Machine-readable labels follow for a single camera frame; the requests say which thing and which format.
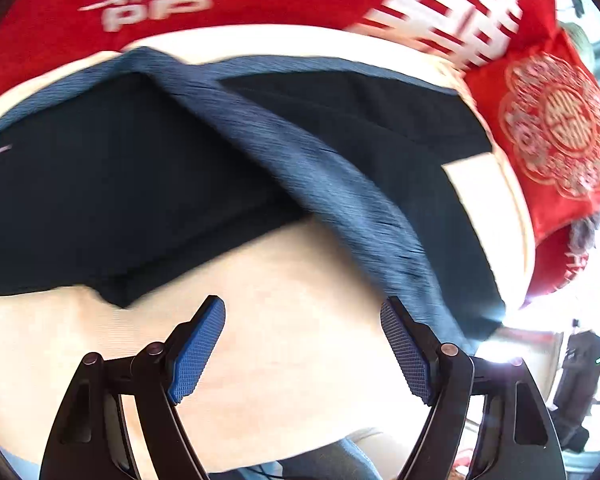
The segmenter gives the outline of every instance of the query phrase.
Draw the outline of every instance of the red pillow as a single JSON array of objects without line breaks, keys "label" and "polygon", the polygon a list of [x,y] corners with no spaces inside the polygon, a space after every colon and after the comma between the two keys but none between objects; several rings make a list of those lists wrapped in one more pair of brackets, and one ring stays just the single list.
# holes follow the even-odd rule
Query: red pillow
[{"label": "red pillow", "polygon": [[465,81],[516,171],[536,244],[600,209],[600,87],[563,30]]},{"label": "red pillow", "polygon": [[589,253],[573,254],[569,248],[571,225],[550,234],[536,249],[534,275],[526,292],[525,305],[571,283],[587,266]]},{"label": "red pillow", "polygon": [[357,28],[481,64],[547,38],[554,9],[554,0],[17,0],[0,24],[0,94],[147,36],[239,23]]}]

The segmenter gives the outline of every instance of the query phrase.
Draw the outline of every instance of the blue fabric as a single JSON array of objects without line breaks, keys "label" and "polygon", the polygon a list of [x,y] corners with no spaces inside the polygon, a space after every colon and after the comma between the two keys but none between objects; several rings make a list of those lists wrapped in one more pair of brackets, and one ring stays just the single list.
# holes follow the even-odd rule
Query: blue fabric
[{"label": "blue fabric", "polygon": [[3,448],[0,448],[0,451],[22,480],[38,480],[40,478],[40,464],[23,460]]},{"label": "blue fabric", "polygon": [[175,404],[179,404],[196,388],[202,370],[205,369],[224,328],[225,317],[224,303],[218,298],[205,312],[178,355],[173,367],[173,381],[167,392]]},{"label": "blue fabric", "polygon": [[81,70],[27,98],[0,118],[0,130],[28,114],[74,97],[122,73],[149,75],[181,105],[268,169],[306,209],[347,243],[387,296],[398,296],[414,320],[440,340],[472,352],[442,300],[440,286],[411,225],[398,207],[351,163],[323,142],[249,100],[221,79],[263,72],[349,70],[455,93],[408,76],[333,58],[248,56],[208,65],[184,65],[139,48]]},{"label": "blue fabric", "polygon": [[241,467],[237,470],[244,480],[267,480],[264,475],[282,476],[280,462],[267,462],[253,467]]},{"label": "blue fabric", "polygon": [[279,461],[283,476],[319,480],[381,480],[376,467],[348,438]]},{"label": "blue fabric", "polygon": [[427,402],[432,394],[429,383],[429,366],[423,359],[413,339],[397,316],[394,308],[384,303],[380,311],[380,324],[394,351],[400,370],[413,395]]}]

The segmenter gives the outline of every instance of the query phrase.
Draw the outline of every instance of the screw head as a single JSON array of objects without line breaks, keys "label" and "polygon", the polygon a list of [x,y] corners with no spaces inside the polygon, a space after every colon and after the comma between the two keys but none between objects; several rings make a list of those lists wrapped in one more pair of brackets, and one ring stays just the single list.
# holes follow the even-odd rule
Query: screw head
[{"label": "screw head", "polygon": [[98,357],[100,357],[100,355],[96,352],[89,352],[82,358],[82,362],[86,365],[93,365],[98,360]]},{"label": "screw head", "polygon": [[149,343],[146,346],[146,352],[149,355],[160,355],[163,350],[164,350],[164,343],[160,343],[159,341]]},{"label": "screw head", "polygon": [[448,355],[449,357],[453,357],[458,355],[458,347],[454,344],[451,343],[444,343],[441,347],[440,350],[442,350],[442,353],[444,355]]}]

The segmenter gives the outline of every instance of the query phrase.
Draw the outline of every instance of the dark navy fabric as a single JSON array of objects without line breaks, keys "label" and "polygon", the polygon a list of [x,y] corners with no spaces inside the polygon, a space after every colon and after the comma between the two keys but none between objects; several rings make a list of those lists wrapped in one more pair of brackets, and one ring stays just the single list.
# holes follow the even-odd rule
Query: dark navy fabric
[{"label": "dark navy fabric", "polygon": [[83,284],[126,308],[307,215],[139,73],[0,133],[0,296]]},{"label": "dark navy fabric", "polygon": [[[381,480],[380,473],[371,460],[348,438],[279,460],[277,463],[282,466],[282,476],[289,479]],[[270,462],[224,473],[211,473],[209,478],[211,480],[266,480],[267,474],[269,478],[276,477],[270,471],[277,463]]]},{"label": "dark navy fabric", "polygon": [[222,82],[325,142],[400,208],[468,339],[484,341],[505,306],[444,164],[493,149],[458,97],[335,70],[259,73]]},{"label": "dark navy fabric", "polygon": [[221,84],[222,79],[232,76],[311,70],[349,70],[455,93],[389,70],[339,59],[255,56],[189,66],[166,54],[139,48],[42,89],[1,117],[0,131],[107,78],[131,72],[147,74],[273,174],[304,208],[330,225],[375,283],[386,295],[398,296],[414,320],[428,324],[440,340],[471,352],[474,348],[446,307],[418,237],[395,203],[320,139]]}]

